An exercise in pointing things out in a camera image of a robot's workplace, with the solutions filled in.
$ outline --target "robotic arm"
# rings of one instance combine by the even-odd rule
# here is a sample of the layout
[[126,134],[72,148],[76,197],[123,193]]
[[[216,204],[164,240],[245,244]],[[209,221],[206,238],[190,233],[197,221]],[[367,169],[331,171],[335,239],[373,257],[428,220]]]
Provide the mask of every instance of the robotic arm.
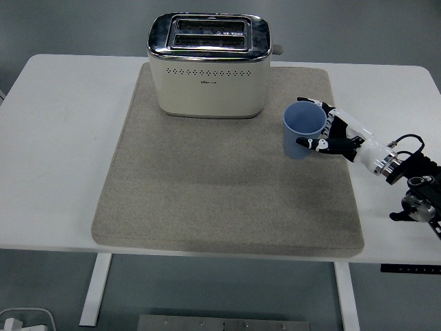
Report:
[[[421,137],[406,134],[384,146],[344,110],[313,99],[300,97],[297,100],[314,102],[327,113],[322,139],[297,138],[298,144],[324,154],[342,154],[350,162],[364,164],[377,176],[385,176],[390,185],[402,177],[407,178],[409,191],[401,200],[403,211],[392,212],[389,217],[394,221],[427,222],[441,239],[441,166],[423,155]],[[420,141],[418,150],[414,153],[393,150],[401,140],[409,137]],[[400,160],[400,154],[409,156]]]

